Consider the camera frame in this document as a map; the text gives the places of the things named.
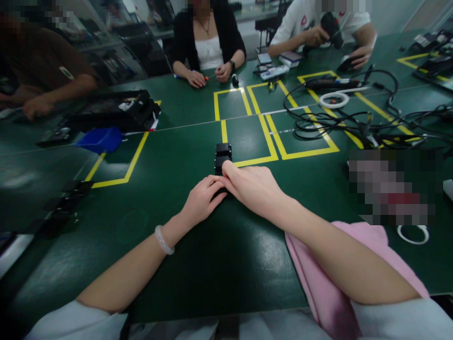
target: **white top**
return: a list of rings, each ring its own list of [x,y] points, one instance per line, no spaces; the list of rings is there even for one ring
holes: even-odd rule
[[[289,6],[282,24],[275,33],[271,45],[283,43],[300,32],[321,23],[325,12],[316,11],[316,0],[294,0]],[[368,12],[332,12],[338,18],[345,41],[352,40],[352,34],[371,21]]]
[[[200,69],[217,68],[223,64],[222,49],[218,36],[208,40],[195,40]]]
[[[451,339],[453,321],[431,299],[394,305],[362,306],[351,302],[360,339]],[[72,301],[44,316],[25,340],[118,340],[127,314],[113,314]],[[331,338],[301,310],[240,315],[240,340],[298,340]],[[217,318],[149,323],[131,328],[129,340],[210,340]]]

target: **white ring light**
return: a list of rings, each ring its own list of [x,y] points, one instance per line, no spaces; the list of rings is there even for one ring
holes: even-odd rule
[[[404,237],[403,234],[401,233],[401,229],[402,229],[402,225],[401,226],[398,226],[398,229],[397,229],[397,232],[398,232],[398,235],[406,242],[409,242],[411,244],[415,244],[415,245],[422,245],[422,244],[425,244],[428,242],[429,240],[429,233],[428,233],[428,228],[426,226],[417,226],[419,229],[421,229],[423,231],[423,233],[425,234],[425,239],[421,242],[415,242],[415,241],[411,241],[409,240],[408,238]]]
[[[349,103],[349,96],[346,94],[348,92],[358,92],[358,91],[364,91],[364,90],[368,90],[369,87],[366,86],[366,87],[359,87],[359,88],[355,88],[355,89],[349,89],[349,90],[341,90],[341,91],[336,91],[336,92],[331,92],[331,93],[327,93],[325,95],[322,95],[319,99],[319,103],[321,104],[322,107],[326,108],[326,109],[339,109],[339,108],[342,108],[344,106],[347,105],[347,103]],[[338,103],[338,104],[330,104],[327,102],[328,99],[331,99],[331,98],[338,98],[340,97],[342,99],[341,103]]]

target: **hand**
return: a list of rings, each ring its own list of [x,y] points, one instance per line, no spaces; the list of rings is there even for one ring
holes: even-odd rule
[[[221,193],[212,199],[216,192],[225,187],[220,182],[220,179],[220,176],[209,175],[202,179],[189,193],[189,197],[179,215],[181,221],[187,223],[190,229],[207,219],[227,196],[227,193]]]
[[[310,47],[319,47],[330,39],[329,34],[321,26],[315,26],[301,34],[305,34],[305,44]]]
[[[274,220],[288,200],[292,200],[278,186],[266,167],[238,169],[232,162],[222,166],[220,181],[247,208],[267,220]]]
[[[187,77],[187,81],[195,88],[206,86],[204,75],[197,71],[190,72],[189,76]]]
[[[371,58],[371,55],[373,54],[373,48],[370,46],[363,46],[358,49],[356,49],[353,53],[349,55],[349,57],[362,57],[357,60],[354,60],[351,64],[354,65],[354,69],[360,69],[364,67],[369,59]]]
[[[25,102],[24,114],[33,121],[33,117],[47,116],[55,108],[55,103],[44,94]]]
[[[11,96],[0,93],[0,102],[10,102],[10,101],[11,101]]]
[[[216,69],[217,80],[219,83],[226,83],[230,79],[231,75],[231,63],[228,62],[219,66]]]

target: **black watch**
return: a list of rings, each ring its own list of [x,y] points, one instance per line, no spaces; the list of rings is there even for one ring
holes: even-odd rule
[[[236,73],[236,63],[232,60],[230,60],[231,63],[231,74]]]

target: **pink cloth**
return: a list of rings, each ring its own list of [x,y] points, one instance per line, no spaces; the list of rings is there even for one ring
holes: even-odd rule
[[[336,221],[332,224],[381,256],[422,298],[429,298],[427,289],[413,270],[388,246],[384,227],[372,226],[366,222],[347,224]],[[350,299],[324,273],[301,241],[288,233],[285,233],[285,238],[315,321],[334,340],[360,337],[361,332]]]

